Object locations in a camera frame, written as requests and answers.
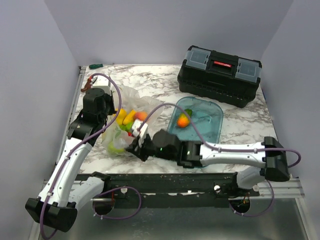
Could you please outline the yellow fake fruit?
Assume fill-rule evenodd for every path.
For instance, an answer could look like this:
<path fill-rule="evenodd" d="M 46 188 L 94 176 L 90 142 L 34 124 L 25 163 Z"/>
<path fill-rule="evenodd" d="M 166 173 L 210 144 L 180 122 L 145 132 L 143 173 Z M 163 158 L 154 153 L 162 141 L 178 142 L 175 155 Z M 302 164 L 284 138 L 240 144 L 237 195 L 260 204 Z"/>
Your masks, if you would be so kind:
<path fill-rule="evenodd" d="M 129 113 L 123 108 L 120 109 L 118 116 L 116 117 L 116 123 L 120 125 L 128 125 L 134 122 L 134 115 L 136 111 L 131 110 Z"/>

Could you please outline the translucent printed plastic bag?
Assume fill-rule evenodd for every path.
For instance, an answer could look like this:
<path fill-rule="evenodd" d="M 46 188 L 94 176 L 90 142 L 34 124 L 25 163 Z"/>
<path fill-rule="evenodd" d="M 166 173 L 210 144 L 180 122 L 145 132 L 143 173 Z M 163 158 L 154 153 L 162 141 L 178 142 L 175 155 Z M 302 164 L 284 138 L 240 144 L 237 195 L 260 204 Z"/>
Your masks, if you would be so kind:
<path fill-rule="evenodd" d="M 109 156 L 127 156 L 127 148 L 134 136 L 131 128 L 135 120 L 143 121 L 147 115 L 161 104 L 150 96 L 140 96 L 132 87 L 120 85 L 121 109 L 116 120 L 102 133 L 102 146 Z"/>

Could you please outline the orange green fake mango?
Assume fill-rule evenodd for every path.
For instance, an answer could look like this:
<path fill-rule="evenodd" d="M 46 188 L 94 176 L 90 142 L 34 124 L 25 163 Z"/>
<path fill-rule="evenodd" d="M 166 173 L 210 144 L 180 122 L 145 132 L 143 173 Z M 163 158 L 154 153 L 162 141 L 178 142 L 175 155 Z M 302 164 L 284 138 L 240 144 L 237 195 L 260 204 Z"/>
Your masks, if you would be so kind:
<path fill-rule="evenodd" d="M 193 111 L 191 109 L 185 109 L 184 111 L 187 113 L 187 115 L 190 118 L 192 117 Z M 187 115 L 184 114 L 183 112 L 179 115 L 179 117 L 176 121 L 176 124 L 179 128 L 186 128 L 190 124 L 190 121 L 189 121 Z"/>

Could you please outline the fake peach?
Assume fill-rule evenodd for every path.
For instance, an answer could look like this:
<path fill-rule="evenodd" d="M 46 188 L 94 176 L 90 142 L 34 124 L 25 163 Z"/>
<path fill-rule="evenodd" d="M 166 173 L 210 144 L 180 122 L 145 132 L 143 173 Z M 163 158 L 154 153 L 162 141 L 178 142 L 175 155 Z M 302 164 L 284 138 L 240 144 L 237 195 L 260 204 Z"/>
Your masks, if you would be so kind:
<path fill-rule="evenodd" d="M 134 120 L 144 121 L 147 118 L 148 114 L 145 111 L 139 111 L 134 114 Z"/>

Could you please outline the green fake fruit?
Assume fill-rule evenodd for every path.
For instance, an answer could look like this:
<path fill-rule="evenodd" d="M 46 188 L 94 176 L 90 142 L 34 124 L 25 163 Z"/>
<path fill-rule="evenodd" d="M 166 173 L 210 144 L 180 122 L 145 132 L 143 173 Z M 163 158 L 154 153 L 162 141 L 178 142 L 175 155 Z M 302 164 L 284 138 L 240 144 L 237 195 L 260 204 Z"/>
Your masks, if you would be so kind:
<path fill-rule="evenodd" d="M 122 154 L 125 152 L 124 148 L 116 148 L 114 143 L 111 141 L 107 145 L 107 151 L 109 154 Z"/>

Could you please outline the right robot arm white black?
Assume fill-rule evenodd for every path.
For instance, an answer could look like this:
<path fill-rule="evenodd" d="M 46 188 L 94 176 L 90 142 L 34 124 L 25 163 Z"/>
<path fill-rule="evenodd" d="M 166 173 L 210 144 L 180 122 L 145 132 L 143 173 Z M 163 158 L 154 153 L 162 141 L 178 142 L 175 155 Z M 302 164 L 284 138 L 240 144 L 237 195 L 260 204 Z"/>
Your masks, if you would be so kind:
<path fill-rule="evenodd" d="M 196 140 L 180 140 L 165 130 L 153 137 L 135 137 L 127 152 L 145 162 L 148 157 L 174 161 L 178 166 L 193 169 L 210 165 L 246 165 L 230 183 L 230 191 L 241 196 L 264 180 L 287 182 L 290 179 L 286 150 L 274 138 L 264 137 L 251 144 L 217 144 Z"/>

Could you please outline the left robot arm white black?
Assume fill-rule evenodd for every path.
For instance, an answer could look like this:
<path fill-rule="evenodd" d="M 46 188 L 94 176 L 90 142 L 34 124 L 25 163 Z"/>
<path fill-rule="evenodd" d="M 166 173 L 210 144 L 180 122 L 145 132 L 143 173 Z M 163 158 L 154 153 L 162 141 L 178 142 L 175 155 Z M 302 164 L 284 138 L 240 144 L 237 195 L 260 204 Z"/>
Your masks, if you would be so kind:
<path fill-rule="evenodd" d="M 107 197 L 111 191 L 109 177 L 99 172 L 72 190 L 80 167 L 106 126 L 108 116 L 116 112 L 107 86 L 87 90 L 82 103 L 82 110 L 68 127 L 64 150 L 49 181 L 38 197 L 29 198 L 25 204 L 35 222 L 64 233 L 71 229 L 78 211 L 87 202 L 95 196 Z"/>

